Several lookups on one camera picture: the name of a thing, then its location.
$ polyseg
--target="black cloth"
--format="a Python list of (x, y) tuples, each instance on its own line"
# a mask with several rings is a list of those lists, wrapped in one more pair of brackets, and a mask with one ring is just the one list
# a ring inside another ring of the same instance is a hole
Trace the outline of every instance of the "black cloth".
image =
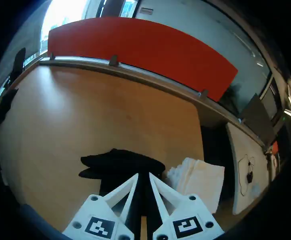
[(93, 170), (90, 171), (91, 178), (94, 178), (93, 173), (121, 175), (151, 172), (157, 176), (165, 170), (165, 165), (153, 158), (115, 148), (104, 154), (81, 157), (81, 162)]
[[(81, 162), (89, 168), (81, 171), (80, 177), (101, 179), (100, 196), (107, 195), (133, 175), (139, 173), (125, 224), (134, 233), (135, 240), (139, 240), (141, 216), (149, 216), (147, 226), (150, 237), (148, 239), (152, 239), (153, 232), (162, 224), (162, 221), (160, 221), (155, 198), (152, 196), (149, 172), (162, 179), (165, 165), (153, 158), (115, 148), (104, 154), (81, 157)], [(122, 210), (126, 199), (127, 196), (112, 209)]]
[(81, 157), (81, 162), (89, 167), (79, 173), (82, 178), (101, 179), (100, 195), (105, 196), (127, 181), (136, 173), (149, 174), (162, 179), (165, 165), (153, 158), (112, 149), (109, 152)]

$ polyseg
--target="orange object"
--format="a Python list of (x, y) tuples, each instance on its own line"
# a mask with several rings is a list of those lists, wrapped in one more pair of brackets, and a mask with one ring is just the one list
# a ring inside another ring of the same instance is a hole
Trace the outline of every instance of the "orange object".
[(273, 147), (272, 147), (272, 154), (275, 155), (275, 154), (277, 154), (278, 151), (279, 151), (278, 143), (277, 143), (277, 141), (275, 141), (273, 143)]
[(48, 54), (118, 61), (163, 75), (219, 101), (237, 69), (198, 39), (136, 18), (90, 18), (50, 31)]

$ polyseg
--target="white cloth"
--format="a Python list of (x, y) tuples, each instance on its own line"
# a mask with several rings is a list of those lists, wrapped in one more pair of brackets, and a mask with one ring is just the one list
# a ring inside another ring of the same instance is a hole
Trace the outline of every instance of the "white cloth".
[(211, 213), (217, 211), (224, 179), (224, 167), (186, 158), (171, 168), (167, 182), (183, 195), (197, 194)]

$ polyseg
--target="cable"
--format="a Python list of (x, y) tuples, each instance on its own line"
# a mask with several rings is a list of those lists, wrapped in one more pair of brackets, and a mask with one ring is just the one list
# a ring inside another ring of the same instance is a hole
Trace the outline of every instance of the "cable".
[(242, 193), (242, 185), (241, 185), (241, 182), (240, 182), (240, 169), (239, 169), (239, 163), (240, 163), (240, 161), (242, 161), (243, 159), (245, 159), (245, 156), (247, 157), (247, 160), (248, 160), (248, 174), (253, 172), (253, 167), (254, 167), (254, 164), (255, 164), (255, 161), (254, 161), (254, 164), (251, 163), (251, 160), (254, 160), (254, 157), (251, 157), (251, 158), (249, 159), (249, 158), (248, 158), (248, 154), (245, 154), (244, 157), (241, 158), (241, 159), (238, 161), (238, 172), (239, 172), (240, 193), (241, 193), (241, 195), (242, 195), (243, 197), (246, 196), (246, 194), (247, 194), (247, 192), (248, 192), (249, 183), (248, 183), (248, 185), (247, 185), (247, 190), (246, 190), (246, 192), (243, 194), (243, 193)]

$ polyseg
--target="desk surface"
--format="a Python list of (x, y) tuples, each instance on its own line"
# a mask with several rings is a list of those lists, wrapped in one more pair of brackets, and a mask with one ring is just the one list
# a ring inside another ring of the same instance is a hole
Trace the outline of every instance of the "desk surface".
[(198, 112), (155, 88), (88, 70), (38, 66), (0, 126), (0, 162), (20, 203), (63, 231), (99, 180), (80, 178), (80, 157), (112, 148), (155, 158), (169, 170), (203, 160)]
[[(269, 172), (260, 145), (231, 123), (227, 124), (227, 132), (234, 160), (233, 214), (239, 214), (268, 186)], [(248, 160), (253, 164), (253, 179), (250, 184), (247, 183)]]

